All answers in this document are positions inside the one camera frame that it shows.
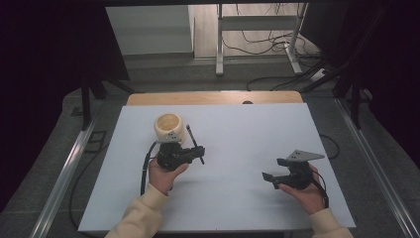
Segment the cable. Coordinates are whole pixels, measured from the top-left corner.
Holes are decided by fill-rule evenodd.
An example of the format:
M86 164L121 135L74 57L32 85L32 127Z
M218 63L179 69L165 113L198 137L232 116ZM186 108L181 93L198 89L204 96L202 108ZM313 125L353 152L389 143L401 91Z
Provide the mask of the cable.
M287 82L279 83L278 85L276 85L276 86L272 87L272 88L270 89L270 91L277 91L277 90L279 90L279 89L284 89L284 88L287 88L287 87L289 87L289 86L294 86L294 85L296 85L297 83L300 83L300 81L301 81L301 80L302 80L302 79L298 78L298 79L293 79L293 80L290 80L290 81L287 81Z
M314 66L310 67L308 70L306 70L304 73L302 73L301 75L299 75L298 77L296 77L296 80L291 81L290 85L288 84L284 84L284 83L280 83L278 85L276 85L275 87L273 87L271 90L281 90L281 89L285 89L287 87L293 87L299 83L302 83L303 81L307 80L308 78L311 78L319 68L321 68L323 65L325 64L325 62L323 60L320 60L319 62L317 62Z
M334 154L334 156L328 156L327 155L328 159L330 159L330 160L336 159L340 155L340 145L336 141L334 141L333 138L331 138L327 135L319 134L319 136L328 139L329 141L331 141L336 146L336 148L337 148L336 154Z
M305 52L305 53L306 53L306 55L301 54L301 53L297 50L297 47L295 47L295 49L296 49L296 54L297 54L299 57L305 57L305 58L315 58L315 59L321 59L321 58L322 58L321 56L314 56L314 55L311 55L311 54L309 54L309 53L306 51L306 40L305 40L305 39L303 39L303 38L301 38L301 37L297 37L297 39L303 42L302 50L303 50L303 52Z
M241 52L244 52L244 53L247 53L247 54L250 54L250 55L255 55L255 56L257 56L257 55L262 55L262 54L264 54L264 53L267 53L267 52L269 52L269 51L270 51L270 50L271 50L274 46L276 46L276 45L280 45L280 44L283 44L283 42L274 43L274 44L273 44L273 46L271 46L271 47L270 47L268 50L266 50L266 51L263 51L263 52L260 52L260 53L251 53L251 52L247 52L247 51L245 51L245 50L239 49L239 48L234 48L234 47L230 47L230 46L226 45L225 40L223 39L223 37L222 37L222 42L223 42L223 45L225 45L225 47L227 47L228 49L241 51Z
M330 198L328 197L328 194L327 194L327 186L325 185L325 180L324 178L322 178L322 176L318 172L315 172L315 171L312 171L312 172L317 174L321 178L322 183L324 184L324 187L322 187L321 184L317 180L315 180L314 177L311 178L312 183L314 183L314 185L319 189L319 191L321 192L321 195L324 198L325 208L328 208L330 207Z
M288 37L289 35L291 35L291 33L287 33L287 34L285 34L285 35L281 35L281 36L278 36L278 37L271 37L271 35L269 35L269 36L268 36L268 38L267 38L267 39L265 39L265 40L251 41L251 40L248 40L248 39L247 39L247 37L245 37L245 33L244 33L244 31L242 31L242 34L243 34L243 36L244 36L245 41L247 41L248 43L262 43L262 42L271 42L271 43L275 43L275 41L276 41L277 39L280 39L280 38L283 38L283 37Z
M146 154L145 162L143 163L142 187L140 188L140 195L145 194L146 174L148 173L149 160L151 159L151 153L152 153L152 150L154 149L154 147L155 147L156 144L157 144L157 142L154 142L151 145L151 148L149 149L148 153Z
M70 218L71 224L73 225L74 229L77 230L78 225L76 224L74 217L73 217L73 213L72 213L72 203L73 203L73 196L74 196L74 192L76 191L77 185L81 179L81 177L84 175L84 173L86 172L87 168L89 168L90 164L92 164L92 162L101 154L101 152L103 152L106 148L108 148L109 144L104 146L103 148L101 148L93 157L92 159L90 159L90 161L87 163L87 165L83 168L83 170L80 172L79 176L77 177L76 181L74 182L74 185L71 189L71 193L70 193L70 199L68 202L68 216ZM98 236L93 236L90 235L88 233L85 232L79 232L80 234L87 236L87 237L92 237L92 238L98 238Z
M268 10L265 11L264 15L266 15L268 13L268 11L269 11L269 9L271 9L271 7L272 7L272 3L269 5L269 8L268 8ZM277 4L277 9L275 10L275 15L278 15L279 7L280 7L279 4ZM236 8L237 8L237 14L238 14L238 16L242 15L241 11L239 11L238 4L236 4ZM242 35L244 36L245 41L248 42L248 43L271 42L270 36L271 36L271 32L272 31L269 31L269 34L268 34L268 38L267 39L265 39L265 40L257 40L257 41L250 41L250 40L248 40L247 37L245 36L244 31L241 31L241 32L242 32Z
M261 80L265 80L265 79L295 79L295 78L296 78L296 76L264 76L264 77L258 77L258 78L255 78L255 79L247 82L247 91L251 91L250 90L250 84L254 83L254 82L257 82L257 81L261 81Z

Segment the human hand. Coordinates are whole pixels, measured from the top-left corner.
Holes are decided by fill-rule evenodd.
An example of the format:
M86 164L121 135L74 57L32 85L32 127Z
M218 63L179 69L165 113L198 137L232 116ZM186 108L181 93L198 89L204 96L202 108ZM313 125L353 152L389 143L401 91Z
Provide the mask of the human hand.
M309 167L313 172L318 173L318 170L315 167L310 164ZM314 179L319 182L319 177L316 173L313 173L313 176ZM294 189L286 184L280 184L279 188L298 200L309 215L325 208L324 198L322 197L318 187L316 187L312 182L303 190Z
M158 159L152 159L149 162L149 183L158 191L167 195L172 188L175 178L185 172L187 168L188 164L183 164L171 172L160 167Z

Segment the gray floor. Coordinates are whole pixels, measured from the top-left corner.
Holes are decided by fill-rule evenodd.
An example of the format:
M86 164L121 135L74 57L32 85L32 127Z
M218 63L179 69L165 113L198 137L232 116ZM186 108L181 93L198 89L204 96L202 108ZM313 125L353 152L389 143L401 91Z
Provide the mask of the gray floor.
M285 57L228 59L223 77L215 75L215 64L212 60L130 57L126 59L126 65L131 78L131 81L126 83L144 92L246 90L246 83L253 78L292 75L291 67ZM252 89L269 90L283 81L285 79L265 80L253 84ZM299 88L307 83L307 80L303 81L294 85L293 88ZM104 143L107 144L128 94L109 83L105 85L109 95L101 109L100 120L94 131L106 131ZM311 93L303 94L303 98L311 110L319 133L332 137L340 145L340 155L332 160L331 164L358 226L352 230L352 233L355 237L405 237L332 97L332 86L334 86L334 81ZM75 113L81 106L80 99L79 90L64 98L61 116L49 141L0 215L1 237L28 237L31 234L81 128L81 117ZM419 170L392 137L377 123L368 111L366 103L361 106L361 123L381 166L408 207L414 223L420 224ZM323 140L323 142L329 155L336 152L337 148L328 140ZM87 146L87 150L95 150L97 146L91 143ZM101 153L92 162L74 191L72 214L76 223L88 201L104 155L105 152ZM84 166L90 163L93 156L92 153L84 153L70 188L75 183L75 177L80 174ZM48 237L84 237L75 231L69 220L69 193L70 190L58 209ZM310 231L293 232L293 237L310 237L310 235ZM256 235L256 237L262 236L281 237L276 233Z

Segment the white wall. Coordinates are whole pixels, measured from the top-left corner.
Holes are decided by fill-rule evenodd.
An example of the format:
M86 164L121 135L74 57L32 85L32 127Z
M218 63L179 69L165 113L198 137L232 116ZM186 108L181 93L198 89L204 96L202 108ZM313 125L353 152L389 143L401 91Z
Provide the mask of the white wall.
M106 10L123 56L193 51L188 6L107 7Z

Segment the beige sleeve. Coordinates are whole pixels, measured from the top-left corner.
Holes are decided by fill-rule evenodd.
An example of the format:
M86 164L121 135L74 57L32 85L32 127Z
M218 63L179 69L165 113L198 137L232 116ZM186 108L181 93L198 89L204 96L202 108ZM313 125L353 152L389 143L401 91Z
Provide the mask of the beige sleeve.
M352 238L349 229L340 226L330 208L318 211L309 216L314 229L313 238Z
M133 199L127 207L123 219L105 237L153 237L160 226L160 212L167 200L167 196L149 184L145 194Z

